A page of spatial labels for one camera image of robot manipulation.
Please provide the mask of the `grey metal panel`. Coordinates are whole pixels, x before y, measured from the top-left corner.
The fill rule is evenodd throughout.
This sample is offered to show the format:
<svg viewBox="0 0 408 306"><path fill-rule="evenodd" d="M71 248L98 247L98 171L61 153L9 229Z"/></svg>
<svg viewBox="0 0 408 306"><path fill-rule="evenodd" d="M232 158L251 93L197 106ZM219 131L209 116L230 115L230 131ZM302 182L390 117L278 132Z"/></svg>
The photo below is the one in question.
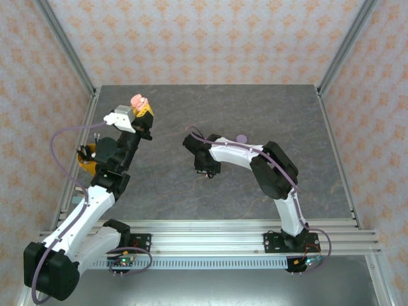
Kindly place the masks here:
<svg viewBox="0 0 408 306"><path fill-rule="evenodd" d="M333 256L302 276L284 270L89 270L65 301L42 306L379 306L364 256Z"/></svg>

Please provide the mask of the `wide aluminium mounting beam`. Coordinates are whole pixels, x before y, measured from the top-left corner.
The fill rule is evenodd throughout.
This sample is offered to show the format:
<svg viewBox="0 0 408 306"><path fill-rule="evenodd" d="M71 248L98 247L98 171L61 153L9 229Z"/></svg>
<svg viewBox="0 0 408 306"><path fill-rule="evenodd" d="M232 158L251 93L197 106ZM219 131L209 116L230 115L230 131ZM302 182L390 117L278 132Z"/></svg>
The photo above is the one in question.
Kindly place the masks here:
<svg viewBox="0 0 408 306"><path fill-rule="evenodd" d="M262 231L147 231L152 235L150 251L170 255L255 255L266 253ZM320 252L307 254L333 255L381 254L383 248L372 231L334 231L328 236L318 234ZM275 253L304 255L305 253Z"/></svg>

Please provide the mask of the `aluminium frame leg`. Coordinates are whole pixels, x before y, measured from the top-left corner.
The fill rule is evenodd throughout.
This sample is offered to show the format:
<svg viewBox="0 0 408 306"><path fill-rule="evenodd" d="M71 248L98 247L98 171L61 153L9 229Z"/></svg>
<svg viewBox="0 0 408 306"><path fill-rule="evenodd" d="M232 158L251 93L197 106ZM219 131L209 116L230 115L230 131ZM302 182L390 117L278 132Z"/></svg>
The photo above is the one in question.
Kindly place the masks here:
<svg viewBox="0 0 408 306"><path fill-rule="evenodd" d="M379 306L398 306L395 290L392 288L391 273L383 254L365 256L368 271Z"/></svg>
<svg viewBox="0 0 408 306"><path fill-rule="evenodd" d="M17 295L16 306L36 306L31 297L31 288L22 283Z"/></svg>

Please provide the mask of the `aluminium frame post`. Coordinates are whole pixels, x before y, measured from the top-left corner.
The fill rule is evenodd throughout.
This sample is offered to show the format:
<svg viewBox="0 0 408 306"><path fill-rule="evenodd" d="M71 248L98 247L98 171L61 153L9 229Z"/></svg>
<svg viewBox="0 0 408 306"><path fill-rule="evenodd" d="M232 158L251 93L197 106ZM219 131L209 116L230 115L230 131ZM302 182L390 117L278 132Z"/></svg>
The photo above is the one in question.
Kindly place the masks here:
<svg viewBox="0 0 408 306"><path fill-rule="evenodd" d="M362 33L365 24L369 20L374 8L377 6L379 0L364 0L360 10L358 11L354 21L347 31L342 43L339 46L333 60L331 61L324 77L316 87L318 96L323 97L329 90L330 85L334 81L337 73L343 65L346 57L354 46L359 35Z"/></svg>
<svg viewBox="0 0 408 306"><path fill-rule="evenodd" d="M55 14L51 4L48 0L33 0L41 14L43 15L46 23L48 24L50 30L52 31L54 37L65 53L68 61L70 62L72 68L74 69L79 81L85 88L85 90L90 94L94 95L96 88L93 85L91 78L86 72L76 50L71 44L66 31L61 25L57 15Z"/></svg>

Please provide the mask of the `pink earbud charging case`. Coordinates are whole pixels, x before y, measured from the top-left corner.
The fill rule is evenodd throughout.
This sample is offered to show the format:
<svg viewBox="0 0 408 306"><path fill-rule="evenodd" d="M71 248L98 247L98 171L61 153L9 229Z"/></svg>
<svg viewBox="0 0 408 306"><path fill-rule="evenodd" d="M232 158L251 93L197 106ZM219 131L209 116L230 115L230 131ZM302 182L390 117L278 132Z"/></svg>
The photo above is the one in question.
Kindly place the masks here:
<svg viewBox="0 0 408 306"><path fill-rule="evenodd" d="M148 103L148 99L141 94L137 94L131 98L131 106L138 112L148 105Z"/></svg>

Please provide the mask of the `aluminium table edge rail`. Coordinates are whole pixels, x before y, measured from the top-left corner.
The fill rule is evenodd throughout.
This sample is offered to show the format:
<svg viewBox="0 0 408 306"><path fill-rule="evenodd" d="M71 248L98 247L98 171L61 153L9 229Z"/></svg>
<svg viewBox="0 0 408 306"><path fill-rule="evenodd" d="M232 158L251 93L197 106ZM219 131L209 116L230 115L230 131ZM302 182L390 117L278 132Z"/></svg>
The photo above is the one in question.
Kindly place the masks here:
<svg viewBox="0 0 408 306"><path fill-rule="evenodd" d="M249 230L261 228L263 230L281 228L278 220L261 219L237 219L237 220L124 220L132 228L148 228L153 230ZM359 226L354 219L314 219L309 221L311 228L318 228L325 231L330 230L358 230Z"/></svg>

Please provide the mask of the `small controller circuit board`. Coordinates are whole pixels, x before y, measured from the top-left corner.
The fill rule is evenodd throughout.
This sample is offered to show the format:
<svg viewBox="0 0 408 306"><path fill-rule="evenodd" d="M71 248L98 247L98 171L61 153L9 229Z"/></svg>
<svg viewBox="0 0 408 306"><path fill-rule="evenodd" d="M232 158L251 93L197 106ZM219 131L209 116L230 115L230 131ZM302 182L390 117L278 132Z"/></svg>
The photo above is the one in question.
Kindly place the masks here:
<svg viewBox="0 0 408 306"><path fill-rule="evenodd" d="M302 276L304 273L317 268L323 261L322 255L313 256L289 256L287 257L288 267L286 271L291 276Z"/></svg>
<svg viewBox="0 0 408 306"><path fill-rule="evenodd" d="M130 271L136 259L137 251L121 251L117 254L110 254L107 260L107 267L113 275L123 275Z"/></svg>

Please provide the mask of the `yellow pen holder cup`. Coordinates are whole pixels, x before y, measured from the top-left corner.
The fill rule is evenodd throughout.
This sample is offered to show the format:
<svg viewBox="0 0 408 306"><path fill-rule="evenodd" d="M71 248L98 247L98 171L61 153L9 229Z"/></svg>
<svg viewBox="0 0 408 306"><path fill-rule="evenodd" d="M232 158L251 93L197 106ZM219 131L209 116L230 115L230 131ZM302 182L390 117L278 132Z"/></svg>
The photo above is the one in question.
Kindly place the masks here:
<svg viewBox="0 0 408 306"><path fill-rule="evenodd" d="M91 152L96 153L96 144L95 143L90 143L87 144L91 148ZM79 163L79 166L84 169L87 173L90 175L94 176L96 174L96 162L94 158L92 158L90 161L83 161L80 159L80 156L76 153L76 158Z"/></svg>

